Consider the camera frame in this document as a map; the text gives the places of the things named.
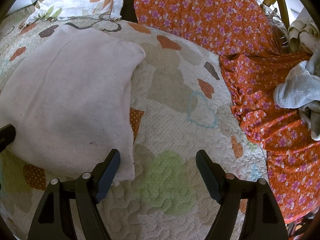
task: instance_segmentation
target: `orange floral fabric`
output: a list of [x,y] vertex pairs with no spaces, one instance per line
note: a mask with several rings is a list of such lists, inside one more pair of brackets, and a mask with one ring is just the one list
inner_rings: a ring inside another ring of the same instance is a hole
[[255,0],[134,0],[140,24],[190,40],[219,55],[279,54]]
[[[274,104],[273,91],[307,54],[283,55],[255,0],[135,0],[140,24],[221,55],[232,112],[248,139],[268,151],[268,177],[285,222],[320,203],[320,144],[297,110]],[[230,59],[225,55],[238,54]]]
[[232,113],[247,138],[268,151],[270,187],[286,223],[320,204],[320,142],[297,109],[275,105],[273,92],[305,53],[277,57],[220,57],[222,76],[231,92]]

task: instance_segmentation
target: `pillow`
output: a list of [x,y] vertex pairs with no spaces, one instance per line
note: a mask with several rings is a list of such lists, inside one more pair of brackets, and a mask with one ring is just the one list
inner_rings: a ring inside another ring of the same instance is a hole
[[98,19],[100,14],[110,14],[112,20],[120,19],[123,0],[38,0],[36,11],[25,25],[39,19],[50,21],[69,20],[71,17]]

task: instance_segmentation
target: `polka dot pattern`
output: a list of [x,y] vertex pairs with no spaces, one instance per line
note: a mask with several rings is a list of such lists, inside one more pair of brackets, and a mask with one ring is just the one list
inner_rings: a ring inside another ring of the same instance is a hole
[[175,43],[166,36],[157,35],[157,40],[163,49],[182,50],[182,47],[178,43]]
[[136,137],[139,131],[140,121],[143,114],[144,114],[144,111],[140,111],[130,107],[130,125],[133,131],[133,142],[135,142],[136,140]]
[[233,152],[235,153],[235,157],[238,159],[243,155],[243,147],[241,143],[237,142],[237,139],[234,135],[231,136],[231,144]]
[[26,164],[23,167],[23,175],[27,184],[31,188],[40,189],[40,190],[46,189],[44,169],[38,168],[31,164]]

